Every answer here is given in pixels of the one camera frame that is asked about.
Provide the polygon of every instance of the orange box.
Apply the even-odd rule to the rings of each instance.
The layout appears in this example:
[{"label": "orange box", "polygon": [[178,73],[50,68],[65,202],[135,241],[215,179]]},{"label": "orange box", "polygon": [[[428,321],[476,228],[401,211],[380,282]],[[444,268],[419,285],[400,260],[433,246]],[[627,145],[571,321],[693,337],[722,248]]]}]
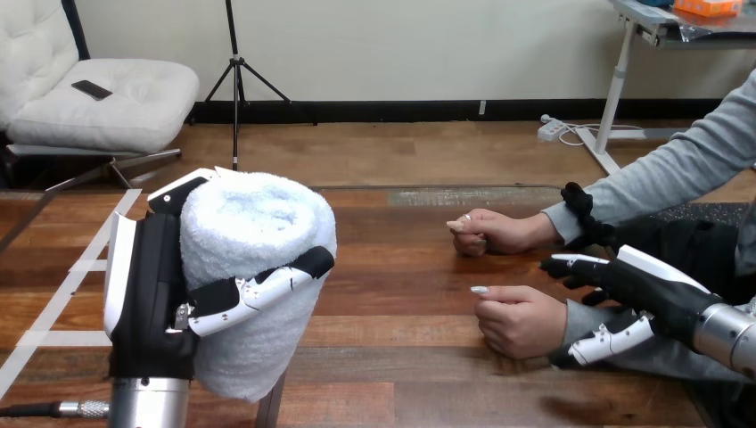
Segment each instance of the orange box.
[{"label": "orange box", "polygon": [[743,0],[675,0],[675,9],[702,16],[737,15]]}]

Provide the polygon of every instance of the gray sleeve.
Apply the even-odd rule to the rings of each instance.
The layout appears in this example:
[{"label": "gray sleeve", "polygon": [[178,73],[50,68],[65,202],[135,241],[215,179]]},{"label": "gray sleeve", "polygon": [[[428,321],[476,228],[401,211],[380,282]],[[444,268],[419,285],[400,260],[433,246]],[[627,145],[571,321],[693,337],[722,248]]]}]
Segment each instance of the gray sleeve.
[{"label": "gray sleeve", "polygon": [[[593,195],[593,217],[618,225],[693,201],[755,161],[756,71],[686,132],[585,191]],[[564,202],[544,212],[566,243],[580,235],[577,219]]]},{"label": "gray sleeve", "polygon": [[[609,309],[590,308],[567,301],[567,330],[563,346],[598,330],[598,326],[615,317]],[[631,350],[605,360],[606,363],[627,370],[665,375],[679,379],[731,381],[750,380],[705,355],[699,355],[682,343],[663,337],[653,337]]]}]

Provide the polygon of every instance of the white towel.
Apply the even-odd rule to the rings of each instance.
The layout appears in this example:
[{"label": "white towel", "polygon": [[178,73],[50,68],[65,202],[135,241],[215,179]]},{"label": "white towel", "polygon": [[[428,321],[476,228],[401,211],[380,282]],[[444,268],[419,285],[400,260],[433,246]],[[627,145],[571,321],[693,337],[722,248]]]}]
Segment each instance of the white towel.
[{"label": "white towel", "polygon": [[[331,207],[304,185],[270,174],[227,171],[196,188],[181,213],[190,290],[230,276],[251,279],[318,245],[336,256]],[[326,278],[203,337],[194,359],[197,380],[223,397],[265,397],[288,366]]]}]

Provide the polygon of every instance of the tape line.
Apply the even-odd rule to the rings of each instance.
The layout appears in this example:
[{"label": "tape line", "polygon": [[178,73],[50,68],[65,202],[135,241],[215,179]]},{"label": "tape line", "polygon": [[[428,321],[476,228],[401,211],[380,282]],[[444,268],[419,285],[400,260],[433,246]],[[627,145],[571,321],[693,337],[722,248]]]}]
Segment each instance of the tape line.
[{"label": "tape line", "polygon": [[[136,198],[139,197],[141,192],[142,190],[140,189],[127,190],[126,194],[121,197],[120,202],[116,205],[116,208],[113,211],[123,215],[128,213],[128,210],[134,205]],[[107,219],[105,219],[105,222],[100,227],[100,230],[97,231],[97,234],[81,254],[81,257],[78,258],[79,261],[96,260],[100,253],[103,252],[105,245],[108,243],[108,239],[110,239],[111,216],[112,213],[108,215]],[[21,373],[21,370],[23,370],[23,367],[29,362],[34,351],[37,350],[38,344],[34,343],[40,343],[46,340],[46,333],[53,327],[55,321],[66,308],[66,305],[68,305],[70,301],[71,294],[78,289],[85,276],[85,271],[69,272],[61,286],[58,287],[58,291],[55,292],[52,299],[47,302],[45,309],[42,310],[42,313],[39,314],[37,320],[31,325],[31,328],[29,328],[30,332],[27,333],[30,333],[30,335],[27,336],[24,334],[24,336],[21,337],[21,341],[26,341],[29,345],[19,346],[21,345],[21,341],[19,341],[11,355],[8,356],[8,359],[3,363],[3,366],[0,367],[0,399],[5,396],[11,388],[11,385],[13,385],[16,378]]]},{"label": "tape line", "polygon": [[26,332],[17,346],[30,347],[110,347],[111,340],[103,331]]},{"label": "tape line", "polygon": [[77,260],[69,272],[104,272],[108,267],[108,260]]}]

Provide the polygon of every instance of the robotic hand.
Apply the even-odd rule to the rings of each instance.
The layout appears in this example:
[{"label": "robotic hand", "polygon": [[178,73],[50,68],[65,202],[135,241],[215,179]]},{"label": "robotic hand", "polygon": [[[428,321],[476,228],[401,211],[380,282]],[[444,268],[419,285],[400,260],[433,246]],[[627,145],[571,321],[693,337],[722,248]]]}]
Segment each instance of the robotic hand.
[{"label": "robotic hand", "polygon": [[139,221],[113,214],[104,308],[111,403],[24,405],[0,416],[108,417],[110,428],[183,428],[201,338],[254,317],[333,268],[333,255],[314,247],[254,278],[227,278],[188,292],[181,209],[193,189],[223,174],[198,169],[163,187],[148,197],[153,212]]},{"label": "robotic hand", "polygon": [[598,287],[583,299],[588,305],[612,299],[639,315],[630,325],[600,325],[563,350],[558,366],[586,366],[659,334],[754,379],[756,317],[725,304],[674,267],[625,245],[612,261],[556,254],[541,269],[554,278],[566,277],[570,289]]}]

